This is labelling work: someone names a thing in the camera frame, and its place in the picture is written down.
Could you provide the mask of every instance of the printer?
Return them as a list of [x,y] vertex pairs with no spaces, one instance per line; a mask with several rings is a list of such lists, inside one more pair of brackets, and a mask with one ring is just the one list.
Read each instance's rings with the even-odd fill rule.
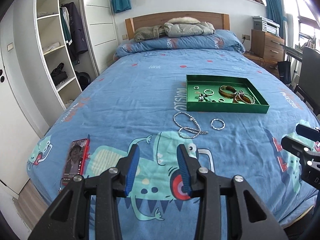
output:
[[257,31],[268,32],[279,36],[280,25],[261,16],[253,16],[253,28]]

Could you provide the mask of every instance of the black bag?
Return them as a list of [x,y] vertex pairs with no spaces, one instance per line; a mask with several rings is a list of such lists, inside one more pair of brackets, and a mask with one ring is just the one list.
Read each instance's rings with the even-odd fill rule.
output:
[[290,85],[291,83],[291,62],[289,61],[289,56],[287,61],[278,62],[279,79],[285,85]]
[[82,91],[85,90],[86,87],[89,86],[91,83],[91,78],[89,74],[86,72],[79,73],[78,71],[75,71],[75,73]]
[[51,72],[51,78],[55,86],[59,85],[62,81],[68,78],[67,73],[62,71],[64,63],[60,63],[54,70]]

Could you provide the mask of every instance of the phone screen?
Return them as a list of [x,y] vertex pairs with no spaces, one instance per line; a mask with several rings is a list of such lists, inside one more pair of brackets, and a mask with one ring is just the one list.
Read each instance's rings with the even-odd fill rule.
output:
[[63,172],[62,184],[68,184],[73,176],[81,173],[81,165],[84,161],[84,151],[88,140],[82,139],[71,143],[66,166]]

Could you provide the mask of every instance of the power outlet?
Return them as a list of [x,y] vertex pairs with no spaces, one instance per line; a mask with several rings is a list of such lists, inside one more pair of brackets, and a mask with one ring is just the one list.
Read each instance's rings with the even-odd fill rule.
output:
[[242,39],[245,39],[246,41],[249,41],[250,40],[250,35],[242,34]]

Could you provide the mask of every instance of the light switch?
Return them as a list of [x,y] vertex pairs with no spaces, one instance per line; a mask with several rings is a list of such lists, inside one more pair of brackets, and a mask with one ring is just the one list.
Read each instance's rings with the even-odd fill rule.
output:
[[7,47],[8,47],[8,51],[12,50],[13,49],[13,42],[11,42]]

